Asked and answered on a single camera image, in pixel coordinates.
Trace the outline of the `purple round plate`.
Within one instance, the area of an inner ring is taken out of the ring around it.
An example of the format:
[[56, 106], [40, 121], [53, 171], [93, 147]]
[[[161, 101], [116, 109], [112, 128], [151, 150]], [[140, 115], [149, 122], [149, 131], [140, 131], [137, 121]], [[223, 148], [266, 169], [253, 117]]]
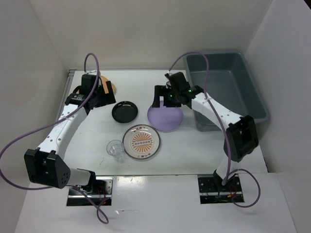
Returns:
[[179, 107], [166, 107], [160, 102], [160, 107], [150, 106], [147, 118], [151, 126], [161, 132], [172, 132], [179, 128], [184, 114]]

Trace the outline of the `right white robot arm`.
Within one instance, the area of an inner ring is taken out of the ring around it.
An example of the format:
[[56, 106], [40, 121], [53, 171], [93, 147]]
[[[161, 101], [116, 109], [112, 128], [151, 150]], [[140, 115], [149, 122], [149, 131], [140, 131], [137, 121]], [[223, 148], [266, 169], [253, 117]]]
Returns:
[[167, 73], [165, 76], [167, 84], [154, 87], [152, 107], [159, 108], [160, 97], [163, 97], [163, 106], [173, 108], [185, 105], [208, 118], [223, 131], [227, 158], [216, 169], [217, 176], [213, 179], [213, 185], [219, 191], [226, 190], [230, 186], [230, 177], [238, 170], [237, 163], [259, 145], [254, 119], [249, 115], [234, 113], [213, 99], [203, 88], [191, 86], [182, 72]]

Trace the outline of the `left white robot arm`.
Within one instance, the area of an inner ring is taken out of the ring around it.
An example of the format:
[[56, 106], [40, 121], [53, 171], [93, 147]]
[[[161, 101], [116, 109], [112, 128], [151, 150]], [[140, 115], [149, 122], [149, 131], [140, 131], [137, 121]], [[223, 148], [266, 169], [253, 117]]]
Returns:
[[65, 153], [80, 124], [94, 108], [116, 102], [115, 87], [107, 78], [84, 74], [81, 85], [65, 101], [60, 123], [35, 149], [28, 149], [24, 161], [30, 182], [62, 189], [79, 185], [86, 194], [96, 191], [95, 172], [69, 168], [64, 162]]

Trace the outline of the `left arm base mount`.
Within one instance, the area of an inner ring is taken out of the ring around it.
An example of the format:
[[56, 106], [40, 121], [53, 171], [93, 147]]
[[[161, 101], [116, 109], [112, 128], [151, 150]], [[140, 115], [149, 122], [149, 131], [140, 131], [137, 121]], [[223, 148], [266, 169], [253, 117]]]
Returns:
[[[113, 177], [97, 176], [97, 186], [92, 191], [85, 191], [80, 188], [96, 205], [100, 204], [104, 198], [102, 206], [111, 206], [112, 191], [113, 191]], [[66, 206], [91, 206], [92, 204], [78, 191], [70, 188], [67, 198]]]

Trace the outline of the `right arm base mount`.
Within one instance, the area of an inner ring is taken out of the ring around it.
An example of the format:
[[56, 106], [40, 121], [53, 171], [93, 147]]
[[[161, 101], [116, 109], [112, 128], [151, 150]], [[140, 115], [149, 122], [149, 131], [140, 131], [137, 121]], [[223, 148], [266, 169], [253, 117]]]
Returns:
[[200, 204], [243, 203], [240, 178], [235, 175], [225, 186], [218, 186], [212, 175], [198, 176]]

